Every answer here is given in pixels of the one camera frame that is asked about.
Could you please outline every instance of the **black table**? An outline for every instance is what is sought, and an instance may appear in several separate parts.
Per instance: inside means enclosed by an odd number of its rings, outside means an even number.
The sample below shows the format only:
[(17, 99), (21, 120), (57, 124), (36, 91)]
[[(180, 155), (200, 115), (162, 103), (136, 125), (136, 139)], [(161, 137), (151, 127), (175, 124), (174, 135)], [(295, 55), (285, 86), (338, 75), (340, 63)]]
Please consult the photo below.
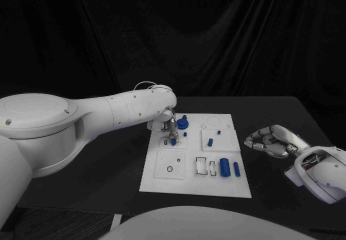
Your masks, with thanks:
[(23, 208), (56, 208), (136, 215), (171, 206), (203, 206), (247, 214), (284, 226), (346, 230), (346, 201), (321, 202), (284, 175), (294, 163), (243, 145), (258, 129), (279, 124), (312, 146), (331, 146), (294, 97), (178, 97), (177, 113), (230, 114), (252, 198), (139, 192), (151, 132), (147, 125), (108, 132), (85, 146), (72, 163), (31, 180)]

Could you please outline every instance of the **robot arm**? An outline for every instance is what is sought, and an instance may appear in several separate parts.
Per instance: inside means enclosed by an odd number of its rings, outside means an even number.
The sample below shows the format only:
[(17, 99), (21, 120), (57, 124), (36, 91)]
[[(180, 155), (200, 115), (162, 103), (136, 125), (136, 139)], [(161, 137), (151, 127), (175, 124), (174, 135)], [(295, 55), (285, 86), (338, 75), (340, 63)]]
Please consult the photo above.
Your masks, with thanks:
[(25, 93), (0, 99), (0, 228), (31, 178), (59, 171), (98, 135), (148, 122), (171, 131), (177, 98), (164, 85), (105, 97)]
[[(262, 143), (252, 142), (262, 137)], [(312, 195), (333, 204), (346, 197), (346, 152), (335, 147), (311, 147), (298, 135), (279, 125), (253, 132), (243, 144), (278, 159), (296, 157), (294, 165), (284, 171), (299, 187), (305, 186)]]

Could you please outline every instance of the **white board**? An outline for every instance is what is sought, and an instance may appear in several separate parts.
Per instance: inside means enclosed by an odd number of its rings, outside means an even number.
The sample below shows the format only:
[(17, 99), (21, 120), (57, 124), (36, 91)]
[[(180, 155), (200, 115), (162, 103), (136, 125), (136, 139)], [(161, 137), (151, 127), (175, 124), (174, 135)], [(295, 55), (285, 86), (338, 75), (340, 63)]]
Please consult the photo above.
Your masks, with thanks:
[[(181, 144), (175, 146), (164, 145), (164, 138), (168, 138), (170, 135), (168, 132), (151, 132), (139, 192), (250, 198), (230, 115), (177, 113), (175, 119), (180, 119), (183, 115), (187, 117), (188, 127), (178, 130)], [(211, 147), (207, 146), (209, 138), (214, 139)], [(206, 161), (196, 162), (198, 158), (204, 158)], [(220, 175), (222, 158), (229, 161), (229, 177)], [(200, 162), (204, 162), (207, 174), (197, 174), (196, 167)], [(213, 166), (210, 162), (214, 162), (216, 176), (210, 174), (210, 171), (214, 172), (213, 167), (210, 168), (210, 165)], [(233, 162), (237, 162), (239, 177), (234, 174)]]

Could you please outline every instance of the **blue object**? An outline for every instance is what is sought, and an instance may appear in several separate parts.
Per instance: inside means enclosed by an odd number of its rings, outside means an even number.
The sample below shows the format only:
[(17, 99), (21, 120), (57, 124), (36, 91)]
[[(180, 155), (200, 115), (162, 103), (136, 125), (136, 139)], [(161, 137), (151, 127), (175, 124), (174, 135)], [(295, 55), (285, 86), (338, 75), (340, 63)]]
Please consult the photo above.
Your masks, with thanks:
[(232, 165), (233, 165), (234, 176), (239, 177), (240, 176), (240, 172), (239, 172), (237, 162), (234, 162)]
[(229, 177), (230, 176), (229, 160), (226, 158), (222, 158), (219, 160), (219, 168), (220, 168), (220, 176)]
[(213, 139), (209, 138), (207, 146), (210, 147), (213, 145)]
[(177, 128), (180, 130), (185, 129), (188, 127), (188, 122), (185, 120), (185, 115), (183, 115), (184, 117), (181, 117), (177, 121), (175, 121), (175, 124), (177, 124)]

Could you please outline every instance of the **black backdrop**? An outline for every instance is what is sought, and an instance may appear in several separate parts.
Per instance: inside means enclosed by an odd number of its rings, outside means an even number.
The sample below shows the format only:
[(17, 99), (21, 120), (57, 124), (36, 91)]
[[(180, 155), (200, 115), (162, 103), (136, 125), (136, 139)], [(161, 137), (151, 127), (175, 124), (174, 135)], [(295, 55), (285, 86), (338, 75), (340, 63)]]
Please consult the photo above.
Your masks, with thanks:
[(338, 0), (2, 0), (0, 97), (295, 96), (346, 149), (344, 32)]

